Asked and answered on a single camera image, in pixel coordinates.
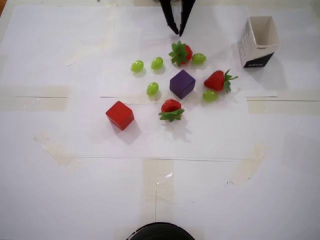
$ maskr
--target grape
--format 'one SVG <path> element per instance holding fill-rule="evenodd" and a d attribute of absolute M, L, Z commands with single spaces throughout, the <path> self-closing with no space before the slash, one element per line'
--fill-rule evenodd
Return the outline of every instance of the grape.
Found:
<path fill-rule="evenodd" d="M 151 63 L 151 68 L 153 70 L 157 70 L 157 69 L 160 69 L 163 64 L 164 64 L 164 60 L 158 56 L 155 59 L 153 59 L 153 61 Z"/>
<path fill-rule="evenodd" d="M 203 55 L 202 53 L 196 53 L 192 57 L 192 62 L 194 64 L 203 64 L 207 60 L 206 56 Z"/>
<path fill-rule="evenodd" d="M 213 102 L 218 97 L 219 97 L 219 94 L 215 91 L 208 90 L 203 93 L 203 99 L 208 102 Z"/>
<path fill-rule="evenodd" d="M 141 60 L 137 60 L 131 65 L 132 72 L 138 73 L 138 72 L 141 72 L 142 69 L 144 69 L 144 62 Z"/>
<path fill-rule="evenodd" d="M 158 89 L 159 89 L 158 83 L 152 82 L 148 85 L 146 89 L 146 94 L 148 94 L 148 96 L 155 95 L 158 92 Z"/>

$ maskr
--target paper carton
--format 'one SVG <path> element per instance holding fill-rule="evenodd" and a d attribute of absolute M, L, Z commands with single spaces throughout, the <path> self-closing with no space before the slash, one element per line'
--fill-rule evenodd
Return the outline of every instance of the paper carton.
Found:
<path fill-rule="evenodd" d="M 264 67 L 279 46 L 272 16 L 251 16 L 246 21 L 238 42 L 244 68 Z"/>

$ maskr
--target cube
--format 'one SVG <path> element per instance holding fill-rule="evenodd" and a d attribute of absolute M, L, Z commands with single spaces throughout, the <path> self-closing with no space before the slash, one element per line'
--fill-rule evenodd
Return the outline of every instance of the cube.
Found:
<path fill-rule="evenodd" d="M 135 119 L 132 110 L 120 101 L 117 101 L 105 114 L 110 122 L 121 130 L 125 130 Z"/>
<path fill-rule="evenodd" d="M 183 99 L 195 88 L 196 80 L 185 70 L 181 70 L 170 80 L 170 90 Z"/>

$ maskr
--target red strawberry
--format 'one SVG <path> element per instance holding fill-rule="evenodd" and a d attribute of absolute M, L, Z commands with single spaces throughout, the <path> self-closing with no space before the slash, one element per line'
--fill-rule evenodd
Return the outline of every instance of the red strawberry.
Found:
<path fill-rule="evenodd" d="M 177 44 L 172 44 L 172 52 L 169 53 L 169 56 L 172 57 L 171 62 L 176 63 L 179 67 L 181 64 L 186 64 L 192 58 L 193 52 L 191 48 L 185 43 L 178 41 Z"/>
<path fill-rule="evenodd" d="M 161 112 L 170 113 L 178 109 L 181 109 L 181 103 L 176 100 L 169 99 L 162 105 Z"/>
<path fill-rule="evenodd" d="M 216 91 L 222 91 L 225 89 L 225 92 L 228 94 L 231 91 L 230 80 L 238 78 L 238 76 L 232 77 L 231 75 L 228 75 L 229 71 L 230 69 L 226 71 L 225 74 L 221 70 L 215 71 L 207 80 L 204 81 L 204 85 L 207 88 Z"/>
<path fill-rule="evenodd" d="M 204 85 L 216 91 L 222 91 L 224 89 L 225 74 L 223 71 L 215 71 L 207 80 L 204 81 Z"/>
<path fill-rule="evenodd" d="M 190 48 L 187 44 L 185 45 L 185 48 L 184 48 L 184 49 L 185 49 L 186 52 L 188 53 L 188 55 L 185 57 L 185 58 L 186 58 L 186 61 L 189 62 L 190 59 L 192 58 L 193 52 L 192 52 L 191 48 Z"/>
<path fill-rule="evenodd" d="M 178 101 L 169 99 L 161 107 L 161 112 L 159 113 L 161 116 L 160 120 L 169 120 L 169 122 L 181 120 L 181 114 L 184 111 L 184 109 L 181 109 L 181 104 Z"/>

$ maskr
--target strawberry leaves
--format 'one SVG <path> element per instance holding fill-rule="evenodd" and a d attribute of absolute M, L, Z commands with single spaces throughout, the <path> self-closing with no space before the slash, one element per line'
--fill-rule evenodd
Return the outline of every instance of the strawberry leaves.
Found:
<path fill-rule="evenodd" d="M 228 94 L 231 92 L 231 88 L 230 88 L 230 81 L 237 79 L 238 76 L 232 77 L 231 75 L 228 75 L 230 69 L 228 71 L 225 72 L 224 74 L 224 83 L 223 83 L 223 89 L 225 90 L 225 92 Z"/>
<path fill-rule="evenodd" d="M 173 43 L 171 45 L 172 52 L 169 53 L 169 56 L 172 57 L 171 62 L 172 64 L 176 63 L 179 67 L 181 66 L 182 62 L 186 63 L 188 52 L 186 50 L 186 44 L 181 43 L 178 41 L 177 44 Z"/>
<path fill-rule="evenodd" d="M 169 122 L 173 122 L 174 120 L 181 120 L 181 114 L 184 113 L 184 109 L 178 109 L 171 112 L 160 112 L 159 115 L 160 120 L 169 120 Z"/>

